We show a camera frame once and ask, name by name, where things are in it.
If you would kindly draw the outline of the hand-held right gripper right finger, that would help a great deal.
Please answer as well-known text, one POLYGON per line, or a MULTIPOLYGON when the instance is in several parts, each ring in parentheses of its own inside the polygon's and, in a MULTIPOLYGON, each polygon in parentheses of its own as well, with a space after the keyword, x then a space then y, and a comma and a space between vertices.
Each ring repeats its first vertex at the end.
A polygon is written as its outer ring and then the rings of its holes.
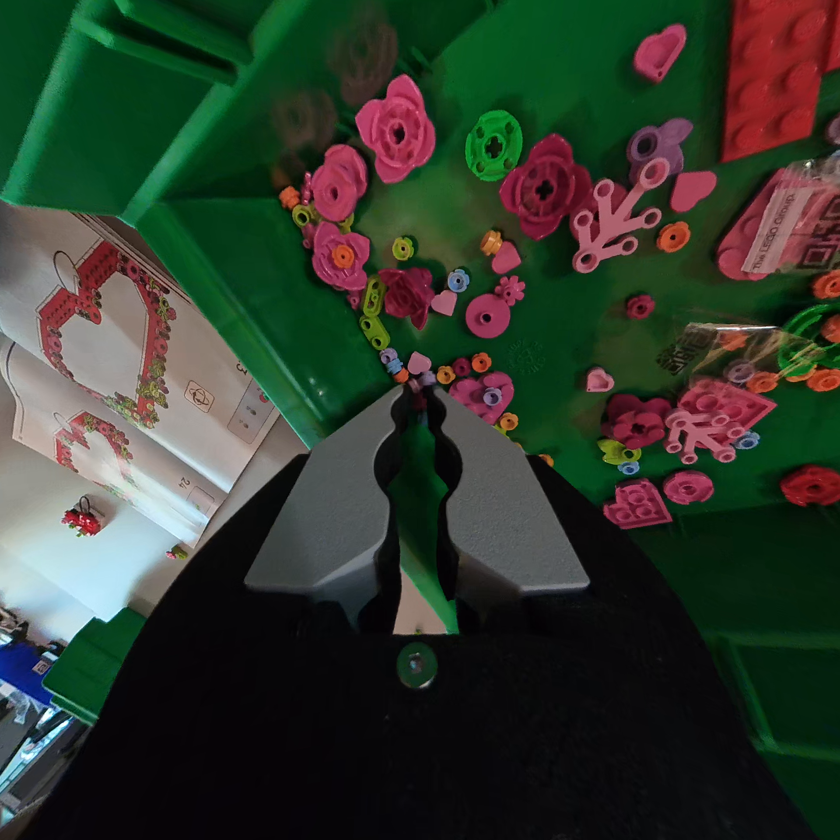
POLYGON ((440 387, 428 390, 437 577, 479 614, 522 598, 576 595, 590 578, 522 449, 440 387))

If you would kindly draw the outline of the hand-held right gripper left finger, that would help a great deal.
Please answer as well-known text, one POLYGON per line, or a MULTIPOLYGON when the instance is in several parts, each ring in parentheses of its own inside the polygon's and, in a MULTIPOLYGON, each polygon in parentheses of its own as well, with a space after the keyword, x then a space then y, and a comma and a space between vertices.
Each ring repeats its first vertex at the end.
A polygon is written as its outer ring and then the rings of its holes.
POLYGON ((245 577, 255 592, 337 603, 356 629, 393 629, 401 552, 389 488, 402 466, 404 385, 316 444, 245 577))

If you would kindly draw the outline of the green plastic bin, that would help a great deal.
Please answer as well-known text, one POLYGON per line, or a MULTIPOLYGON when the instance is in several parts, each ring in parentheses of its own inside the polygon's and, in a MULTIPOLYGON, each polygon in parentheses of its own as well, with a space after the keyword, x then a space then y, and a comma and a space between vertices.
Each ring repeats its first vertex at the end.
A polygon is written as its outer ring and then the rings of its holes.
POLYGON ((145 5, 2 2, 2 198, 138 228, 307 443, 387 380, 277 194, 333 142, 357 141, 355 113, 402 74, 436 148, 394 185, 371 168, 355 216, 368 266, 384 267, 405 233, 421 264, 467 266, 470 300, 490 288, 478 243, 497 228, 520 250, 528 292, 492 342, 469 333, 465 304, 422 331, 387 328, 399 351, 434 360, 487 347, 513 380, 518 439, 594 502, 617 478, 596 455, 606 396, 582 391, 587 369, 604 366, 619 393, 675 397, 658 357, 690 322, 781 325, 812 305, 809 273, 730 280, 714 255, 775 170, 826 153, 838 69, 822 79, 809 138, 722 163, 732 2, 161 2, 198 24, 184 35, 146 23, 145 5), (638 205, 664 221, 637 233, 637 251, 579 275, 566 219, 528 238, 499 185, 469 170, 468 131, 496 109, 520 125, 519 163, 557 133, 593 182, 626 182, 637 130, 691 121, 686 168, 713 170, 717 186, 686 214, 688 244, 655 245, 677 219, 669 181, 638 205))

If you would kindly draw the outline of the red corner lego with string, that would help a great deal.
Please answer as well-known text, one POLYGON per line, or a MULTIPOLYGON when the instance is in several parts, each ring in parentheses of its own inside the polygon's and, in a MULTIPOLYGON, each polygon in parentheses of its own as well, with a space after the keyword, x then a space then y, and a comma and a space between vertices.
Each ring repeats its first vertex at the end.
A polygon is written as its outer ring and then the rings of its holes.
POLYGON ((65 511, 60 522, 73 531, 78 538, 98 535, 104 527, 105 517, 96 509, 89 496, 81 496, 76 505, 65 511))

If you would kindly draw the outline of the pile of lego pieces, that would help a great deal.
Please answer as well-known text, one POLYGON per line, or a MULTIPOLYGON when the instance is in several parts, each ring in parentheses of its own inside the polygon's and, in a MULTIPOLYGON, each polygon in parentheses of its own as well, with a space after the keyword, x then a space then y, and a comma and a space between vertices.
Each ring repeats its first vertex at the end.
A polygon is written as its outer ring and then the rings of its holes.
MULTIPOLYGON (((375 155, 376 166, 385 165, 387 183, 402 179, 421 161, 421 143, 433 138, 427 116, 415 84, 400 76, 390 84, 383 100, 366 102, 356 116, 362 141, 375 155)), ((496 110, 480 117, 466 140, 465 157, 472 171, 490 181, 500 180, 500 194, 508 196, 512 212, 530 239, 538 240, 552 233, 568 218, 570 231, 579 244, 573 270, 579 275, 592 273, 607 259, 631 255, 637 248, 638 230, 650 229, 661 220, 657 208, 638 210, 641 198, 667 180, 674 178, 669 199, 670 209, 685 214, 707 199, 717 186, 712 171, 686 171, 680 144, 692 130, 687 119, 672 119, 662 127, 637 131, 627 146, 631 167, 629 190, 609 179, 592 183, 586 169, 573 162, 567 140, 557 133, 538 142, 519 163, 522 140, 517 121, 507 112, 496 110)), ((395 382, 410 382, 420 393, 425 384, 436 382, 449 388, 450 395, 508 436, 518 425, 516 414, 508 411, 506 388, 509 381, 480 383, 490 374, 490 357, 478 353, 471 361, 458 359, 438 371, 430 371, 425 358, 415 353, 402 364, 393 349, 386 348, 387 338, 374 311, 383 308, 395 317, 427 317, 429 310, 449 316, 458 294, 469 284, 469 274, 462 269, 449 273, 444 290, 429 303, 420 298, 409 277, 413 270, 399 266, 383 269, 378 277, 368 278, 365 292, 344 285, 344 274, 362 277, 362 260, 350 242, 350 220, 334 219, 340 210, 355 209, 362 196, 361 178, 356 170, 362 165, 349 145, 336 144, 325 153, 325 162, 315 175, 306 175, 298 191, 289 186, 280 193, 282 206, 304 233, 305 246, 311 249, 313 266, 325 267, 329 278, 340 280, 337 288, 348 291, 348 300, 361 316, 360 326, 395 382), (410 381, 409 373, 414 378, 410 381)), ((677 454, 686 466, 697 462, 697 449, 709 451, 722 463, 730 463, 740 449, 755 448, 760 436, 743 425, 738 417, 724 412, 690 413, 667 407, 660 398, 651 408, 630 407, 624 395, 615 395, 605 409, 603 440, 598 442, 604 461, 614 463, 626 476, 639 471, 639 457, 644 446, 662 442, 665 451, 677 454)))

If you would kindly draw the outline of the lego instruction booklet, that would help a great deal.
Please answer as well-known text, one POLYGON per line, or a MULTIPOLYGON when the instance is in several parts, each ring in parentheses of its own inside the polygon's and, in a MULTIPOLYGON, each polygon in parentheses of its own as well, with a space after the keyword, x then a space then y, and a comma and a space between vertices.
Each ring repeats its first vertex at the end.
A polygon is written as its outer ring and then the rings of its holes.
POLYGON ((278 419, 189 297, 69 212, 2 203, 12 437, 193 547, 278 419))

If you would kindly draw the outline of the red lego plate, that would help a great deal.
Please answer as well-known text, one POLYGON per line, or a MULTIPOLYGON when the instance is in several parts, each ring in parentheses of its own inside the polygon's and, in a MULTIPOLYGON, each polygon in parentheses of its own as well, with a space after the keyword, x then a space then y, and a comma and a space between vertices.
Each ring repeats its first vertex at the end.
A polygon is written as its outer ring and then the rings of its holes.
POLYGON ((805 140, 823 78, 838 69, 838 1, 731 4, 720 161, 805 140))

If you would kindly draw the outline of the green storage bin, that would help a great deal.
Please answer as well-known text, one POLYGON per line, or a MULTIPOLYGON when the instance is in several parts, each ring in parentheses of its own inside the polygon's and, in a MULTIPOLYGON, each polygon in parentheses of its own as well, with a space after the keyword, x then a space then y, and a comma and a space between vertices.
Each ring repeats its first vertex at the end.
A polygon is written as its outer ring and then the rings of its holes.
POLYGON ((43 678, 53 706, 93 726, 146 619, 124 607, 109 621, 93 618, 43 678))

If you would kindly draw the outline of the clear plastic bag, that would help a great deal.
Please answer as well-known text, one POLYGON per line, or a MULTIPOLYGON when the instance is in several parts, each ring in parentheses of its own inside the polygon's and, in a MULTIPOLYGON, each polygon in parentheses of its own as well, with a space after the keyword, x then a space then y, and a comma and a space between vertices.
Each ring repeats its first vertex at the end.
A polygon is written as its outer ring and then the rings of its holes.
POLYGON ((839 152, 777 170, 721 240, 716 264, 730 280, 837 270, 839 152))
POLYGON ((691 322, 658 357, 677 379, 673 405, 724 412, 743 425, 770 412, 786 386, 838 396, 838 300, 818 302, 781 325, 691 322))

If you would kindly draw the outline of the blue storage bin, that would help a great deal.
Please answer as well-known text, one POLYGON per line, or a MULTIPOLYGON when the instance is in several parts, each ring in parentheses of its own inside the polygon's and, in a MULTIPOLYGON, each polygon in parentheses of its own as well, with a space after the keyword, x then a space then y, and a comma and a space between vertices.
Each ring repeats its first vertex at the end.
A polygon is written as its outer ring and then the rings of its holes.
POLYGON ((44 687, 44 678, 61 653, 61 645, 39 646, 18 640, 1 646, 1 680, 43 705, 50 705, 52 693, 44 687))

